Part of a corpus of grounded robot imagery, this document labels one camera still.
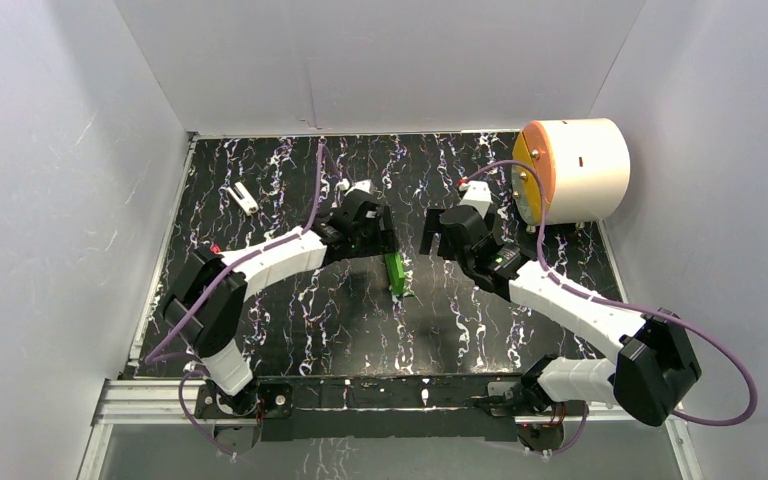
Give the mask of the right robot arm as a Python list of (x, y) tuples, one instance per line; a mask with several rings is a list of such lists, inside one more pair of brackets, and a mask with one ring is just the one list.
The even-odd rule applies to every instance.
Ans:
[(597, 402), (620, 406), (646, 425), (662, 425), (701, 377), (686, 331), (660, 312), (618, 308), (589, 289), (571, 293), (571, 282), (552, 279), (526, 249), (502, 241), (496, 220), (469, 205), (430, 208), (419, 250), (456, 262), (481, 290), (546, 316), (601, 354), (546, 355), (511, 394), (537, 414), (564, 402)]

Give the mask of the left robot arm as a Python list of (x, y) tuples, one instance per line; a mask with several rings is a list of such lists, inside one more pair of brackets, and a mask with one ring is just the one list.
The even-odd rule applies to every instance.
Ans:
[(168, 288), (159, 308), (171, 335), (182, 338), (235, 416), (254, 411), (259, 391), (236, 331), (245, 302), (265, 288), (335, 262), (395, 254), (399, 242), (389, 206), (353, 187), (336, 207), (273, 240), (226, 253), (199, 252)]

